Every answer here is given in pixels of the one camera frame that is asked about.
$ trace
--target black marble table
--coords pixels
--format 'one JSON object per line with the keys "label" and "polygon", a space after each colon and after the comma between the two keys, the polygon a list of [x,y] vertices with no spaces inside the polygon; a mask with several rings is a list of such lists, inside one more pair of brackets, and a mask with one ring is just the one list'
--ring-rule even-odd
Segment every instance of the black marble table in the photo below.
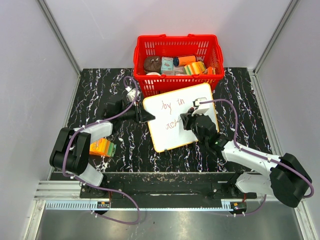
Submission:
{"label": "black marble table", "polygon": [[[125,76],[132,68],[84,69],[75,95],[67,126],[77,128],[101,118],[106,102],[113,95],[127,94]],[[213,91],[214,99],[230,100],[238,113],[237,140],[250,148],[271,153],[271,147],[259,110],[250,76],[246,68],[225,68],[225,77]],[[232,137],[235,115],[227,103],[216,103],[219,129]],[[236,172],[245,167],[217,159],[198,144],[168,151],[154,150],[148,124],[133,120],[122,122],[121,128],[108,137],[117,145],[114,157],[91,156],[90,163],[101,172]]]}

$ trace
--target white board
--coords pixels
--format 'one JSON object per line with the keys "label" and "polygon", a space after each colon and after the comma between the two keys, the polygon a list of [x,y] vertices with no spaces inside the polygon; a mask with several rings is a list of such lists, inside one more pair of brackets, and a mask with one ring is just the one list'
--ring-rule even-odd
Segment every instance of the white board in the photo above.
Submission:
{"label": "white board", "polygon": [[[193,101],[198,98],[206,98],[207,101],[213,99],[209,84],[190,86],[143,100],[144,109],[155,116],[155,120],[149,121],[148,126],[156,152],[161,153],[198,141],[191,130],[184,130],[180,118],[180,114],[193,107]],[[210,108],[204,115],[208,115],[219,130],[214,104],[208,105]]]}

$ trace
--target orange can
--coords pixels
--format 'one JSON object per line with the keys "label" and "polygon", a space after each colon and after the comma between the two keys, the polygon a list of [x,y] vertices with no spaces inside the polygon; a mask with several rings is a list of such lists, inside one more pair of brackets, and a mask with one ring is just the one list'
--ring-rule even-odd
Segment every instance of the orange can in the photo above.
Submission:
{"label": "orange can", "polygon": [[181,67],[181,66],[185,66],[187,64],[194,63],[196,61],[197,61],[197,59],[196,59],[195,55],[180,56],[180,57],[173,58],[173,65],[175,67]]}

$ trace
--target red plastic basket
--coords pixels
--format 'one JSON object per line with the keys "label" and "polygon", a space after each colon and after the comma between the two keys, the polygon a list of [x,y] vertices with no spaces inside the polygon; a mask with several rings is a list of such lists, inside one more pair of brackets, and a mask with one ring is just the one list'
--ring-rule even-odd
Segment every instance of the red plastic basket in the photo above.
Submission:
{"label": "red plastic basket", "polygon": [[[179,57],[195,55],[202,57],[208,67],[215,69],[215,75],[167,76],[146,75],[144,61],[149,56]],[[214,90],[218,82],[224,77],[224,58],[218,39],[215,35],[139,36],[133,56],[133,76],[138,80],[144,97],[149,97],[193,85],[208,83]]]}

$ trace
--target white wall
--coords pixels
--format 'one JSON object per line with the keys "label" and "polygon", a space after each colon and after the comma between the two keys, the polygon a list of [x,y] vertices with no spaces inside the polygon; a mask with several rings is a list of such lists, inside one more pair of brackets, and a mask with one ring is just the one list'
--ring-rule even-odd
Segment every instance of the white wall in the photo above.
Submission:
{"label": "white wall", "polygon": [[256,66],[290,0],[46,0],[81,68],[133,67],[140,35],[215,34],[227,67]]}
{"label": "white wall", "polygon": [[0,238],[17,240],[77,76],[35,0],[0,1]]}
{"label": "white wall", "polygon": [[320,1],[300,1],[259,71],[283,151],[313,180],[307,200],[320,235]]}

